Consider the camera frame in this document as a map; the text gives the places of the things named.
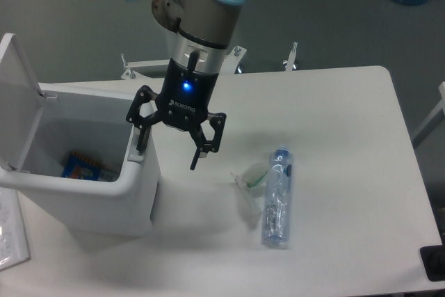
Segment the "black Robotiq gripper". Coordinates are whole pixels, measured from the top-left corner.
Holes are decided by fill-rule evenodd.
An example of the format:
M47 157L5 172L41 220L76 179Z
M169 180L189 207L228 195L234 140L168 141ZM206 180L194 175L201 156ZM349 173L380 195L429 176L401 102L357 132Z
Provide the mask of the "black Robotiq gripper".
M195 169L199 158L205 158L209 152L218 152L227 115L208 110L217 78L217 73L190 71L170 59L161 92L157 94L149 86L141 86L127 113L126 121L140 131L136 149L145 151L152 125L162 122L169 127L189 131L196 146L191 170ZM151 101L155 101L157 110L142 116L142 105ZM202 130L201 124L206 120L214 131L211 140Z

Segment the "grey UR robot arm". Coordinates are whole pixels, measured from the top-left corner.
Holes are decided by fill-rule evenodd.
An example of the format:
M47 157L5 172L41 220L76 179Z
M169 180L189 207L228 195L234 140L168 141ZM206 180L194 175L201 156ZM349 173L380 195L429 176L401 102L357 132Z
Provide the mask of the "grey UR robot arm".
M195 168L200 157L220 147L227 116L209 112L208 105L246 0L170 1L182 14L175 22L175 46L161 92L141 86L126 120L140 131L139 152L158 122L188 132L196 145Z

